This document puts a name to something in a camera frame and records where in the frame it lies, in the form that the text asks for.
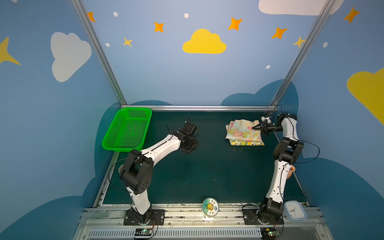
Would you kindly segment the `pastel floral skirt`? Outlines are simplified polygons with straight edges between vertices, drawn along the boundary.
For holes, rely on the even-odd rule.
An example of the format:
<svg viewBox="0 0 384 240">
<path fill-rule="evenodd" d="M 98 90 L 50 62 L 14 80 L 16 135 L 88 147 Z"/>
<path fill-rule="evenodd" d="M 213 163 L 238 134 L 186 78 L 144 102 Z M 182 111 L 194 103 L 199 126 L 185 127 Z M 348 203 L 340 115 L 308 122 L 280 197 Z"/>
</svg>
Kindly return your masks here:
<svg viewBox="0 0 384 240">
<path fill-rule="evenodd" d="M 253 130 L 253 127 L 258 125 L 258 120 L 234 120 L 226 125 L 227 135 L 226 139 L 233 141 L 261 143 L 261 131 Z"/>
</svg>

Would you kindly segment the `lemon print skirt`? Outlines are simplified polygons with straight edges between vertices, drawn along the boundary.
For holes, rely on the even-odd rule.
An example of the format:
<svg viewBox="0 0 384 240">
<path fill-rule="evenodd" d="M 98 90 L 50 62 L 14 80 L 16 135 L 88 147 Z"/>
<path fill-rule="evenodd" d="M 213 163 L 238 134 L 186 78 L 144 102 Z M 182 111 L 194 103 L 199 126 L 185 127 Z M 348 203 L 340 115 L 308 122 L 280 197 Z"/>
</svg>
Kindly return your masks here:
<svg viewBox="0 0 384 240">
<path fill-rule="evenodd" d="M 250 142 L 250 141 L 240 141 L 240 140 L 229 140 L 231 146 L 264 146 L 264 142 Z"/>
</svg>

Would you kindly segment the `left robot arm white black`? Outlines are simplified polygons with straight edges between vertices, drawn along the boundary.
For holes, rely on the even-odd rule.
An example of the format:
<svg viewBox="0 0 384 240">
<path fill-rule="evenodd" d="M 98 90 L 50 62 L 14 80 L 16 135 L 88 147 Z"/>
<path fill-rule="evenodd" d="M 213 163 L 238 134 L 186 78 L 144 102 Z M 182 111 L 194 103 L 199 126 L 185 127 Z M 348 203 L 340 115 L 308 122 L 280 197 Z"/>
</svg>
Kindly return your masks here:
<svg viewBox="0 0 384 240">
<path fill-rule="evenodd" d="M 154 167 L 167 155 L 181 150 L 183 154 L 194 151 L 199 142 L 195 135 L 198 127 L 185 121 L 183 128 L 170 130 L 169 134 L 153 146 L 138 151 L 132 150 L 119 167 L 119 179 L 126 187 L 132 206 L 125 215 L 125 225 L 158 224 L 152 213 L 152 204 L 148 197 L 148 188 L 153 179 Z"/>
</svg>

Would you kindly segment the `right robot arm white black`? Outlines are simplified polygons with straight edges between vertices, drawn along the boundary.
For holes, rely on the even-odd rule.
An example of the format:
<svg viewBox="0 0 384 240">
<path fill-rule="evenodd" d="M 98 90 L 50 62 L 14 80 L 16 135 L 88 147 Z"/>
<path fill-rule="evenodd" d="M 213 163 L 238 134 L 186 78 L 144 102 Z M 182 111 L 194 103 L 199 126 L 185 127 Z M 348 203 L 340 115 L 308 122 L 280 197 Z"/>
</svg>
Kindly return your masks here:
<svg viewBox="0 0 384 240">
<path fill-rule="evenodd" d="M 274 149 L 274 174 L 270 188 L 257 211 L 258 222 L 262 225 L 275 224 L 283 216 L 285 203 L 285 187 L 291 167 L 299 164 L 298 158 L 305 144 L 318 149 L 316 160 L 320 155 L 320 147 L 308 141 L 300 140 L 297 134 L 298 118 L 294 114 L 279 113 L 277 122 L 273 123 L 269 117 L 261 117 L 261 122 L 252 127 L 262 134 L 282 132 L 283 137 Z"/>
</svg>

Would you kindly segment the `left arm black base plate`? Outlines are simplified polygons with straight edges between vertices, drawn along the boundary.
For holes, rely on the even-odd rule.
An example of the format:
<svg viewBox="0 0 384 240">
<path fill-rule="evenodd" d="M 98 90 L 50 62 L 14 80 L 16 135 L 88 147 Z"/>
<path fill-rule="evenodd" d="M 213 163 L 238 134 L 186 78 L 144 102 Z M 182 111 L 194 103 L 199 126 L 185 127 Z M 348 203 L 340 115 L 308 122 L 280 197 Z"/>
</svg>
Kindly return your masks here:
<svg viewBox="0 0 384 240">
<path fill-rule="evenodd" d="M 165 220 L 165 210 L 149 209 L 144 215 L 140 215 L 132 208 L 126 211 L 123 225 L 124 226 L 162 226 Z"/>
</svg>

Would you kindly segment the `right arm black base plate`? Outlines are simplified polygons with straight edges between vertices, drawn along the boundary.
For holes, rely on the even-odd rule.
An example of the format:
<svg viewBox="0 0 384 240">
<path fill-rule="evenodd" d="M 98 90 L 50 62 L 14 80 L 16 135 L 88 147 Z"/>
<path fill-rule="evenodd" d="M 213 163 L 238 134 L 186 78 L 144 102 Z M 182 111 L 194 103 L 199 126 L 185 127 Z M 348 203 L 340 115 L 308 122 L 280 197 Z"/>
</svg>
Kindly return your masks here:
<svg viewBox="0 0 384 240">
<path fill-rule="evenodd" d="M 259 209 L 252 209 L 252 208 L 242 209 L 245 225 L 275 225 L 275 224 L 283 225 L 284 224 L 283 218 L 280 218 L 279 220 L 277 220 L 277 222 L 273 220 L 266 220 L 265 222 L 262 222 L 258 217 L 258 211 Z"/>
</svg>

